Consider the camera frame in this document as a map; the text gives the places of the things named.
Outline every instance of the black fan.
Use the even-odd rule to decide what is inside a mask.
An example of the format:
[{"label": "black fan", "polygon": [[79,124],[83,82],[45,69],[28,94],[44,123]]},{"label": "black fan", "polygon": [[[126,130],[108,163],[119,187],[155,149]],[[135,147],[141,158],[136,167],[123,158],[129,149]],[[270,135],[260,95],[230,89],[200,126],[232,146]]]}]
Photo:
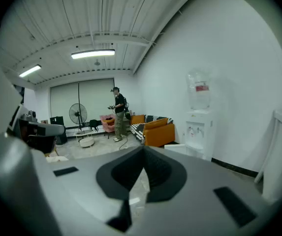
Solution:
[{"label": "black fan", "polygon": [[68,114],[70,115],[72,122],[78,124],[80,130],[82,130],[81,126],[83,126],[83,123],[87,119],[86,108],[82,104],[75,103],[71,106]]}]

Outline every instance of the fluorescent light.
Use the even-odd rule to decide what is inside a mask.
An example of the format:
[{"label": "fluorescent light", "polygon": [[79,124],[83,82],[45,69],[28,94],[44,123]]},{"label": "fluorescent light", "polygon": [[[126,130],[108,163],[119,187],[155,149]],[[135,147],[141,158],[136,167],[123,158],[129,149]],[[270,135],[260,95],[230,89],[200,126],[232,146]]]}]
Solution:
[{"label": "fluorescent light", "polygon": [[40,68],[41,68],[40,65],[36,65],[36,66],[34,66],[33,68],[27,70],[26,72],[20,74],[19,77],[22,77],[22,78],[23,78],[23,77],[25,77],[26,75],[29,75],[30,73],[39,70]]},{"label": "fluorescent light", "polygon": [[114,49],[103,49],[103,50],[92,50],[84,51],[79,53],[72,53],[71,56],[73,59],[87,58],[87,57],[96,57],[96,56],[112,56],[115,54]]}]

